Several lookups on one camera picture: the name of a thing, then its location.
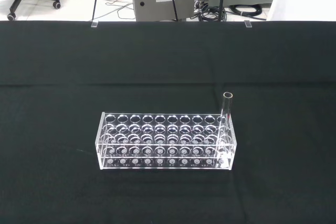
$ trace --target white floor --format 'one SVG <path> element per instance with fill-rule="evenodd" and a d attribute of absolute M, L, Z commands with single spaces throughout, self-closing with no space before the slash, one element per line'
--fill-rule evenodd
<path fill-rule="evenodd" d="M 70 21 L 89 21 L 92 19 L 92 11 L 95 0 L 60 0 L 61 9 L 54 9 L 53 2 L 48 0 L 22 0 L 20 6 L 16 10 L 16 20 L 70 20 Z M 99 21 L 135 21 L 132 9 L 123 8 L 117 10 L 120 6 L 131 4 L 132 0 L 97 0 L 97 8 L 95 17 Z M 7 20 L 9 7 L 13 0 L 0 0 L 0 20 Z M 267 18 L 269 8 L 263 8 L 263 13 L 259 18 Z M 237 15 L 227 15 L 227 21 L 244 21 L 248 18 Z"/>

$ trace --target black tablecloth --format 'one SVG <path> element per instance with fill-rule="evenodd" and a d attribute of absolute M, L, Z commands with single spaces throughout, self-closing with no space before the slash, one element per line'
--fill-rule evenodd
<path fill-rule="evenodd" d="M 0 223 L 336 221 L 335 23 L 0 31 Z M 102 111 L 218 113 L 223 91 L 232 171 L 99 169 Z"/>

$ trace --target black fabric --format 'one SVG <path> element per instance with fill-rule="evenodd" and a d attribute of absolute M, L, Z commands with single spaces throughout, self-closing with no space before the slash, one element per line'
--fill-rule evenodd
<path fill-rule="evenodd" d="M 0 223 L 335 222 L 335 28 L 0 23 Z M 223 91 L 232 171 L 99 169 L 102 111 L 218 113 Z"/>

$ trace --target chair wheel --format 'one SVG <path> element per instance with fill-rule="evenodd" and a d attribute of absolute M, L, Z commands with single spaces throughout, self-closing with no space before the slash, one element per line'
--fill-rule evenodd
<path fill-rule="evenodd" d="M 60 2 L 53 2 L 52 6 L 55 8 L 55 9 L 60 9 L 61 8 L 61 3 Z"/>
<path fill-rule="evenodd" d="M 15 15 L 15 13 L 10 13 L 10 14 L 7 15 L 7 18 L 8 18 L 9 21 L 14 21 L 15 18 L 16 18 L 16 15 Z"/>

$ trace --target acrylic test tube rack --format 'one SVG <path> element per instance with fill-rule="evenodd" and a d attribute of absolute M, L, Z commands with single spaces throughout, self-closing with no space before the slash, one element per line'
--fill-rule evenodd
<path fill-rule="evenodd" d="M 230 103 L 223 101 L 217 115 L 103 112 L 96 138 L 100 169 L 232 169 L 237 142 Z"/>

